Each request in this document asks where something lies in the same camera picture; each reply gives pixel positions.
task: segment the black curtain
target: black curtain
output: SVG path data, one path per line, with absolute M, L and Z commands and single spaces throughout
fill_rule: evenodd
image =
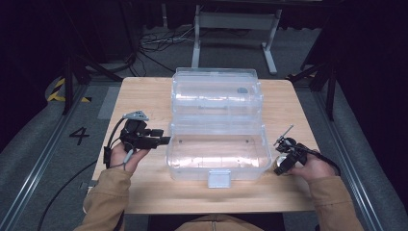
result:
M 334 52 L 348 104 L 407 208 L 408 14 L 403 1 L 346 3 L 349 10 L 330 18 L 306 64 L 324 63 Z
M 0 3 L 0 151 L 46 106 L 45 90 L 63 67 L 60 39 L 40 10 L 38 1 Z
M 164 26 L 163 4 L 134 3 L 140 26 L 147 29 Z M 177 29 L 181 25 L 193 24 L 195 16 L 194 4 L 165 4 L 167 27 Z

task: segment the metal stand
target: metal stand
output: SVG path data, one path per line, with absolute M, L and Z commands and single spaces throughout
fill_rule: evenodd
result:
M 194 21 L 194 48 L 192 51 L 191 67 L 198 67 L 200 60 L 200 28 L 230 28 L 230 29 L 250 29 L 269 30 L 267 42 L 262 42 L 265 59 L 268 64 L 269 73 L 277 73 L 275 63 L 270 53 L 276 28 L 278 27 L 282 10 L 275 14 L 253 14 L 253 13 L 206 13 L 202 12 L 200 6 L 195 8 Z
M 316 72 L 315 78 L 309 85 L 311 91 L 321 91 L 325 83 L 328 81 L 327 85 L 327 95 L 326 95 L 326 112 L 331 121 L 333 118 L 333 104 L 334 104 L 334 93 L 336 89 L 336 66 L 337 63 L 334 60 L 329 61 L 326 64 L 314 65 L 296 75 L 288 75 L 287 79 L 292 83 L 299 81 Z
M 92 62 L 82 56 L 68 57 L 64 67 L 64 78 L 65 78 L 65 107 L 63 115 L 66 115 L 73 104 L 73 76 L 77 79 L 80 85 L 87 85 L 90 82 L 90 76 L 86 70 L 86 66 L 89 65 L 99 73 L 109 77 L 110 79 L 121 82 L 123 79 L 119 76 L 113 74 L 108 69 L 104 68 L 100 64 Z

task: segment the metal frame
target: metal frame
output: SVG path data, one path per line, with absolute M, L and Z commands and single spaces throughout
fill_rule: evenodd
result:
M 195 7 L 194 19 L 194 48 L 192 50 L 191 67 L 198 67 L 200 61 L 200 28 L 232 28 L 269 30 L 268 40 L 262 42 L 265 59 L 268 64 L 269 73 L 277 73 L 276 65 L 273 61 L 270 47 L 276 34 L 282 10 L 277 10 L 275 14 L 254 14 L 254 13 L 205 13 L 201 7 Z

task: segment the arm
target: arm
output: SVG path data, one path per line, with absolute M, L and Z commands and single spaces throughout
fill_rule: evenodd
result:
M 129 198 L 130 178 L 135 172 L 139 161 L 149 150 L 140 150 L 133 154 L 126 164 L 123 143 L 112 150 L 111 168 L 103 170 L 98 184 L 90 190 L 84 201 L 86 211 L 82 225 L 75 231 L 82 230 L 114 230 L 121 213 L 126 209 Z
M 308 154 L 307 159 L 304 167 L 292 168 L 289 173 L 303 177 L 309 184 L 320 230 L 363 230 L 342 179 L 316 156 Z

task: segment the metal pin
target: metal pin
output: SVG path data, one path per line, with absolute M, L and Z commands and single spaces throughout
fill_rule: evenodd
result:
M 286 130 L 286 132 L 284 133 L 284 134 L 282 134 L 282 136 L 280 136 L 279 138 L 278 138 L 278 140 L 276 140 L 276 142 L 273 144 L 273 146 L 275 146 L 277 143 L 279 143 L 282 139 L 284 139 L 285 138 L 285 136 L 286 136 L 286 134 L 288 134 L 289 133 L 289 131 L 291 131 L 291 129 L 294 127 L 294 125 L 293 124 L 291 124 L 291 126 L 288 128 L 288 130 Z

